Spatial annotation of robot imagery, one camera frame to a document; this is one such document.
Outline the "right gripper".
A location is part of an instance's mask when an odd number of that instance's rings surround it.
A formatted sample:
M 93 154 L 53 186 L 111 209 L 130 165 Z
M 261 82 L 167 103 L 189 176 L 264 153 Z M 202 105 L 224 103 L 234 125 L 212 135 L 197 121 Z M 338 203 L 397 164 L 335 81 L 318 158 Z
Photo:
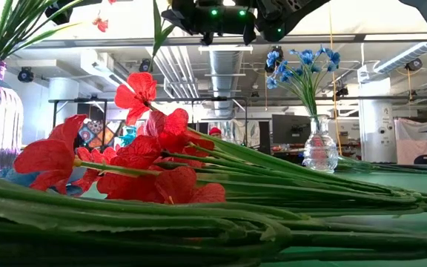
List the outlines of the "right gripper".
M 188 34 L 197 34 L 194 27 L 194 0 L 172 0 L 171 7 L 161 12 L 161 17 Z

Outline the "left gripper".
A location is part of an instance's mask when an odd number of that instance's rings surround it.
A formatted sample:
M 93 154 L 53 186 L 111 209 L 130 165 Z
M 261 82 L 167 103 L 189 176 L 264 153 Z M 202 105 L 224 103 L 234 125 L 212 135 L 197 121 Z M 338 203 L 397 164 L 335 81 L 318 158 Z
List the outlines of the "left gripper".
M 55 24 L 66 24 L 70 21 L 70 17 L 74 7 L 78 7 L 84 0 L 55 0 L 49 5 L 44 14 Z

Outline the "blue artificial flower bunch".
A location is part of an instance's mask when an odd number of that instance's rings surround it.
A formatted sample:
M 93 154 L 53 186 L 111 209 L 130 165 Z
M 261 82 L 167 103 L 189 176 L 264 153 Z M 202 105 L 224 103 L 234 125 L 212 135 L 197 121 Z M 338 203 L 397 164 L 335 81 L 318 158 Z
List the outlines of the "blue artificial flower bunch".
M 379 166 L 386 171 L 371 173 L 427 175 L 427 169 Z M 0 177 L 0 266 L 257 267 L 427 259 L 427 232 L 357 219 L 427 211 L 316 217 L 247 203 L 112 200 L 95 185 L 76 187 L 84 174 L 85 168 L 74 168 L 65 193 L 32 188 L 35 174 L 21 174 L 31 177 L 29 185 Z
M 341 55 L 326 47 L 318 51 L 290 50 L 290 54 L 298 59 L 297 66 L 285 60 L 278 50 L 268 53 L 266 66 L 273 72 L 266 78 L 266 88 L 286 89 L 301 101 L 309 116 L 317 116 L 317 88 L 327 74 L 339 69 Z

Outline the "clear glass vase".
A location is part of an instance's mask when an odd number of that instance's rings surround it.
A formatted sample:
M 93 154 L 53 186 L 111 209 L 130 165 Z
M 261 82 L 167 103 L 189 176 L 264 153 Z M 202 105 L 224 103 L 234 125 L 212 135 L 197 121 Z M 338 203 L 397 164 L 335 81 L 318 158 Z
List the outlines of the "clear glass vase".
M 332 174 L 338 165 L 337 144 L 329 135 L 329 117 L 314 115 L 310 117 L 311 133 L 305 143 L 303 165 L 315 171 Z

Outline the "colourful patterned quilt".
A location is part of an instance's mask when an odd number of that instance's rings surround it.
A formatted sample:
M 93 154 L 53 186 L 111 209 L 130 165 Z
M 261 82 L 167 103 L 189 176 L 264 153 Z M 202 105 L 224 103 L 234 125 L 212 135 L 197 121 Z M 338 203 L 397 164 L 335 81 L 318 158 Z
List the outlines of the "colourful patterned quilt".
M 85 119 L 79 135 L 89 148 L 100 148 L 102 145 L 114 146 L 114 139 L 120 129 L 120 122 Z

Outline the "large black monitor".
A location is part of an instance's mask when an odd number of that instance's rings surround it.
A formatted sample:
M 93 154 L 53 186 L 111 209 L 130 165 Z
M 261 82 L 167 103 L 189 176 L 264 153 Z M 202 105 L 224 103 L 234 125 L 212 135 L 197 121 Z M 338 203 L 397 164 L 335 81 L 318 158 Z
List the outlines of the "large black monitor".
M 274 144 L 304 145 L 311 133 L 311 120 L 307 116 L 272 116 L 272 140 Z

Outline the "white round pillar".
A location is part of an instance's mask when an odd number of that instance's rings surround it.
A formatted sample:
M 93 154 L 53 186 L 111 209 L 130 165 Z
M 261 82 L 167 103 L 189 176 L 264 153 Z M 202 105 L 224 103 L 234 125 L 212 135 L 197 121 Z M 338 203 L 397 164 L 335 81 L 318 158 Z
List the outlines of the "white round pillar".
M 389 78 L 360 83 L 359 123 L 362 160 L 396 163 L 397 146 Z

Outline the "pink hanging cloth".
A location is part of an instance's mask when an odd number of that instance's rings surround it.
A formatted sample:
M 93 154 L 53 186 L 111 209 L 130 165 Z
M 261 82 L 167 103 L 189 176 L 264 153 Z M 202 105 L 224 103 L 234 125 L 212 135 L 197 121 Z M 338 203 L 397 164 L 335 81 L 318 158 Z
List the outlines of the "pink hanging cloth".
M 394 120 L 398 164 L 413 165 L 418 156 L 427 155 L 427 132 L 420 132 L 425 127 L 427 122 L 405 118 Z

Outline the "green table mat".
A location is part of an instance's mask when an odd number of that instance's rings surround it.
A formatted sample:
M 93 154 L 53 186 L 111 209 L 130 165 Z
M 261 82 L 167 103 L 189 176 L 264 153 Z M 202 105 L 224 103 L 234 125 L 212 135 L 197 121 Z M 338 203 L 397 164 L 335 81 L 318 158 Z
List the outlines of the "green table mat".
M 409 173 L 343 174 L 344 177 L 360 181 L 397 186 L 427 193 L 427 175 Z M 376 226 L 391 226 L 412 231 L 427 232 L 427 212 L 392 216 L 358 216 L 359 222 Z M 411 261 L 296 261 L 290 263 L 263 263 L 260 267 L 427 267 L 427 260 Z

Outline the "silver ceiling duct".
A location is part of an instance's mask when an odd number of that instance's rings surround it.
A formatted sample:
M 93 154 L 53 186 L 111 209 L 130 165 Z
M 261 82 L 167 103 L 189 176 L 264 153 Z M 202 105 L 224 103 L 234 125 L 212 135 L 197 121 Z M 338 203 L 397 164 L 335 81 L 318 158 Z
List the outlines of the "silver ceiling duct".
M 215 50 L 209 53 L 213 97 L 222 99 L 213 102 L 216 117 L 231 118 L 234 115 L 235 104 L 231 98 L 236 94 L 242 59 L 242 51 Z

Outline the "black metal rack frame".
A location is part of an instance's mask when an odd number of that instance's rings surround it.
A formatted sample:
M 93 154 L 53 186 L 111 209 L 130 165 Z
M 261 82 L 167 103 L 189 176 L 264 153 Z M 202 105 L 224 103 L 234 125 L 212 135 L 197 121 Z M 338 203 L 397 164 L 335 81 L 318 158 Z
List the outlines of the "black metal rack frame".
M 157 98 L 151 101 L 151 103 L 176 103 L 176 104 L 186 104 L 193 106 L 196 102 L 227 102 L 232 101 L 237 104 L 240 109 L 243 109 L 243 119 L 245 121 L 245 126 L 248 126 L 248 97 L 241 96 L 212 96 L 212 97 L 198 97 L 198 98 Z M 107 104 L 114 103 L 114 99 L 106 99 L 106 98 L 80 98 L 77 97 L 75 99 L 49 99 L 48 102 L 53 104 L 53 127 L 56 126 L 56 117 L 57 113 L 61 111 L 67 104 L 76 103 L 76 104 L 99 104 L 103 103 L 104 106 L 102 108 L 103 112 L 107 112 Z

